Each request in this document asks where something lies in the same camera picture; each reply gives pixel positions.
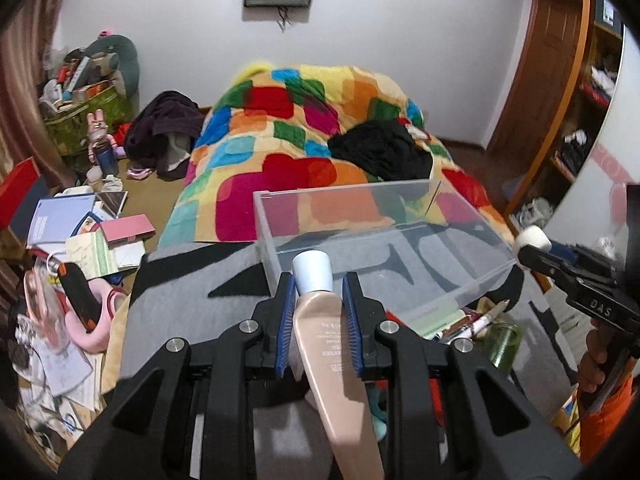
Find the white cap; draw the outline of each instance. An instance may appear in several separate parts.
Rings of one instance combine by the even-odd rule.
[[[551,241],[546,237],[545,232],[537,225],[532,225],[524,229],[515,239],[512,245],[513,255],[517,258],[520,249],[526,245],[533,245],[541,251],[551,250]]]
[[[327,253],[305,251],[293,258],[292,266],[300,296],[316,290],[334,291],[334,276]]]

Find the shoe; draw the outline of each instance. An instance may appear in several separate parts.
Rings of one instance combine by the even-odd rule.
[[[123,189],[122,181],[117,176],[107,175],[105,177],[102,191],[122,191]]]
[[[518,223],[524,229],[537,225],[541,229],[551,220],[554,214],[553,206],[544,198],[535,198],[530,204],[525,204],[516,216]]]
[[[153,172],[151,168],[128,168],[127,176],[134,180],[145,180]]]

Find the pink toy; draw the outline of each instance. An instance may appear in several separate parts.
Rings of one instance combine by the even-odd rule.
[[[35,331],[51,351],[62,352],[69,344],[62,305],[52,286],[41,278],[37,269],[27,270],[24,275],[24,297]]]
[[[95,164],[94,147],[96,144],[103,139],[108,140],[114,153],[118,149],[118,144],[113,136],[107,133],[108,126],[104,121],[102,110],[96,110],[95,117],[93,114],[87,114],[86,122],[88,125],[87,136],[89,137],[89,161]]]
[[[97,354],[107,349],[111,331],[111,320],[127,295],[120,288],[112,287],[102,278],[89,280],[88,283],[94,298],[102,302],[102,311],[98,325],[90,333],[87,333],[78,315],[71,307],[68,298],[66,304],[69,311],[66,313],[65,322],[71,340],[82,350],[89,352],[89,354]]]

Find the curtain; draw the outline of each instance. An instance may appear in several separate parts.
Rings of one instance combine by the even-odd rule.
[[[36,85],[45,80],[42,55],[58,22],[62,0],[25,0],[0,38],[0,181],[34,156],[50,186],[74,176],[47,136]]]

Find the blue book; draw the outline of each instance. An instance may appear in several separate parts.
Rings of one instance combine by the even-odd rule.
[[[73,235],[78,223],[92,211],[94,201],[93,193],[40,199],[31,219],[27,246],[63,244]]]

